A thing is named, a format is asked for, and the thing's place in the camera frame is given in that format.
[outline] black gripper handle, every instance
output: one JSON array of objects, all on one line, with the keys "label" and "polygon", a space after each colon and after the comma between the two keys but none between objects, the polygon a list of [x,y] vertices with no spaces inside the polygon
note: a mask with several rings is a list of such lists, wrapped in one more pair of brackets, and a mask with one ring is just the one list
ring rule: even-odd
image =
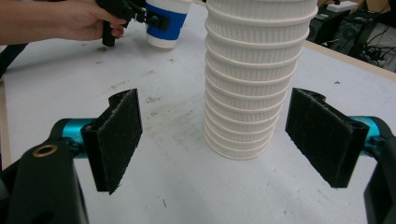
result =
[{"label": "black gripper handle", "polygon": [[116,37],[111,34],[110,22],[104,21],[103,23],[103,37],[102,43],[108,47],[114,47],[114,43],[116,42]]}]

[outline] brass screw hole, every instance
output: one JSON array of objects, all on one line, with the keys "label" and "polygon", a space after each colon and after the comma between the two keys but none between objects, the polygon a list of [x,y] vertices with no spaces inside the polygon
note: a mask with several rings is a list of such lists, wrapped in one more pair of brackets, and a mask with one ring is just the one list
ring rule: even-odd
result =
[{"label": "brass screw hole", "polygon": [[57,149],[58,149],[58,147],[55,145],[46,145],[46,146],[37,148],[35,151],[33,151],[33,156],[34,157],[46,157],[46,156],[54,153]]}]

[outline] blue cup sleeve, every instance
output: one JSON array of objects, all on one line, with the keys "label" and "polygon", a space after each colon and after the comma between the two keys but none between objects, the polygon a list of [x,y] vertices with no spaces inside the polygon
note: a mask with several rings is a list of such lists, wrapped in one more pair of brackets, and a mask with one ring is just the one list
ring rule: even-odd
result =
[{"label": "blue cup sleeve", "polygon": [[166,31],[160,30],[158,28],[148,26],[147,33],[154,37],[164,40],[177,40],[180,35],[181,27],[184,24],[184,20],[186,20],[187,13],[177,13],[173,11],[167,11],[158,7],[154,7],[148,3],[146,3],[146,11],[154,12],[160,14],[164,17],[169,18],[169,27]]}]

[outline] blue and white cup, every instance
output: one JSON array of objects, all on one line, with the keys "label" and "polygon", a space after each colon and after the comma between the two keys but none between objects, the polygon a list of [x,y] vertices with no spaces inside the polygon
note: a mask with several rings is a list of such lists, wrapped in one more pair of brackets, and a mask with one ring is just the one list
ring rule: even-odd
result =
[{"label": "blue and white cup", "polygon": [[172,49],[180,35],[192,0],[147,0],[146,11],[154,12],[170,19],[167,30],[148,26],[147,41],[158,48]]}]

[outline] table surface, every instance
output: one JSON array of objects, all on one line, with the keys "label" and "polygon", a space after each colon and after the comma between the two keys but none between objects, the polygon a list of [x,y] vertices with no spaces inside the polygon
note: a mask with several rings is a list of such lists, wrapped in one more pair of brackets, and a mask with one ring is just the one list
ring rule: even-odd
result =
[{"label": "table surface", "polygon": [[[97,192],[88,161],[75,160],[91,223],[366,223],[363,192],[375,160],[360,157],[348,188],[330,188],[284,131],[290,91],[260,157],[233,161],[209,147],[206,17],[193,4],[170,50],[150,46],[138,22],[114,49],[101,41],[29,44],[4,76],[11,162],[43,142],[57,120],[95,118],[109,96],[137,88],[144,132],[117,191]],[[394,129],[392,79],[304,47],[291,87]]]}]

